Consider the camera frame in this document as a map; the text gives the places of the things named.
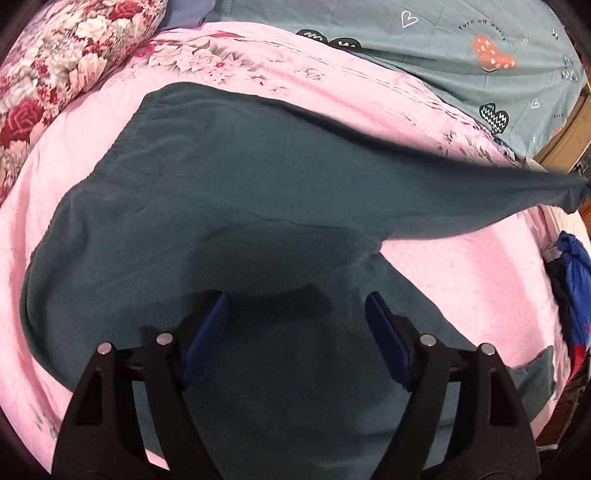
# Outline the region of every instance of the black cloth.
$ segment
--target black cloth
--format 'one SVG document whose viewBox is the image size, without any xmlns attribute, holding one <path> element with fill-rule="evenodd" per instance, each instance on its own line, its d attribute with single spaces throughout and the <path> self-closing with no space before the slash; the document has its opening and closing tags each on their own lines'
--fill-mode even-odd
<svg viewBox="0 0 591 480">
<path fill-rule="evenodd" d="M 562 327 L 564 341 L 570 344 L 571 332 L 573 330 L 573 319 L 570 317 L 570 294 L 569 286 L 566 283 L 566 265 L 564 259 L 558 257 L 551 262 L 545 262 L 544 267 L 550 279 L 552 293 L 558 304 L 558 317 Z"/>
</svg>

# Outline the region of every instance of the pink bedsheet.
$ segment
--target pink bedsheet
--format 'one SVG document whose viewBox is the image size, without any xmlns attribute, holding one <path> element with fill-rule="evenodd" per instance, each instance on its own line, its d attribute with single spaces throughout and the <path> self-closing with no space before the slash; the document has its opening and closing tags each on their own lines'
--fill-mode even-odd
<svg viewBox="0 0 591 480">
<path fill-rule="evenodd" d="M 263 25 L 215 23 L 155 37 L 59 115 L 0 209 L 0 404 L 46 468 L 71 394 L 31 357 L 21 331 L 18 302 L 28 260 L 62 196 L 93 170 L 144 95 L 180 81 L 283 99 L 413 147 L 509 166 L 472 118 L 407 74 Z M 525 215 L 455 238 L 388 241 L 382 252 L 464 335 L 475 344 L 494 343 L 508 365 L 554 346 L 559 394 L 570 365 Z M 551 400 L 540 413 L 534 433 L 554 405 Z"/>
</svg>

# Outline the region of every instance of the wooden furniture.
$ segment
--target wooden furniture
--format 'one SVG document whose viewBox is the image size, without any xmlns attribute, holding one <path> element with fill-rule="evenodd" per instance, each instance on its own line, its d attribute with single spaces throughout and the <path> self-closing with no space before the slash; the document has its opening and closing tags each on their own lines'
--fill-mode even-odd
<svg viewBox="0 0 591 480">
<path fill-rule="evenodd" d="M 591 87 L 585 86 L 566 125 L 534 157 L 546 170 L 568 173 L 591 144 Z"/>
</svg>

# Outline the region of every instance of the blue fabric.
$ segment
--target blue fabric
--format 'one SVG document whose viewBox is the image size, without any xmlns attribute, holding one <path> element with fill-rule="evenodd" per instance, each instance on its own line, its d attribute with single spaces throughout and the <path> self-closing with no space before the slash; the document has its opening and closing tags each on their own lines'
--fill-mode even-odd
<svg viewBox="0 0 591 480">
<path fill-rule="evenodd" d="M 560 232 L 556 246 L 562 252 L 571 298 L 569 314 L 573 327 L 569 344 L 584 346 L 586 350 L 591 337 L 591 259 L 583 244 L 569 233 Z"/>
<path fill-rule="evenodd" d="M 166 14 L 156 32 L 199 27 L 215 3 L 215 0 L 168 0 Z"/>
</svg>

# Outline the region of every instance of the red rose pattern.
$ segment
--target red rose pattern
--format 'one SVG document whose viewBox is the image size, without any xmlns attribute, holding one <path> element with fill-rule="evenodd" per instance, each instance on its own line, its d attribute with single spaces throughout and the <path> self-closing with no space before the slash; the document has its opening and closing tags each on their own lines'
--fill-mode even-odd
<svg viewBox="0 0 591 480">
<path fill-rule="evenodd" d="M 43 117 L 43 107 L 33 98 L 24 98 L 8 111 L 6 123 L 0 131 L 0 144 L 8 148 L 14 140 L 31 141 L 31 131 Z"/>
<path fill-rule="evenodd" d="M 127 18 L 130 20 L 141 11 L 142 8 L 133 0 L 125 0 L 115 5 L 114 9 L 109 14 L 109 20 L 115 21 L 120 18 Z"/>
<path fill-rule="evenodd" d="M 135 51 L 141 41 L 146 40 L 145 35 L 153 27 L 155 18 L 165 10 L 166 2 L 164 0 L 117 0 L 117 2 L 106 2 L 103 0 L 62 0 L 61 8 L 54 8 L 51 18 L 55 19 L 64 15 L 70 15 L 72 12 L 80 14 L 80 21 L 89 17 L 103 15 L 111 21 L 121 18 L 131 20 L 134 16 L 140 14 L 143 17 L 145 30 L 142 36 L 135 32 L 135 37 L 127 38 L 123 36 L 113 41 L 110 38 L 101 43 L 93 41 L 91 38 L 77 39 L 85 42 L 83 54 L 88 55 L 96 53 L 99 57 L 108 61 L 105 71 L 111 71 L 116 65 L 122 62 L 125 57 Z M 42 33 L 36 27 L 35 22 L 40 19 L 35 17 L 30 24 L 31 28 L 26 28 L 20 38 L 14 44 L 8 53 L 4 63 L 0 66 L 0 99 L 5 95 L 21 78 L 21 72 L 17 71 L 22 65 L 22 57 L 30 48 L 31 42 L 39 38 Z M 53 31 L 64 41 L 67 38 L 73 38 L 77 25 L 66 28 L 65 30 Z M 2 157 L 2 166 L 0 167 L 0 205 L 6 198 L 6 195 L 12 188 L 17 179 L 22 165 L 26 160 L 26 155 L 34 146 L 31 144 L 31 132 L 41 134 L 55 119 L 60 112 L 72 100 L 72 92 L 68 88 L 56 89 L 49 82 L 50 62 L 47 51 L 39 50 L 32 64 L 27 68 L 27 75 L 33 80 L 37 80 L 35 93 L 29 95 L 29 98 L 21 99 L 18 105 L 10 109 L 3 115 L 0 115 L 0 157 Z M 11 69 L 15 73 L 8 75 Z M 29 148 L 20 148 L 15 145 L 17 141 L 29 143 Z M 2 147 L 6 150 L 6 156 L 2 153 Z"/>
</svg>

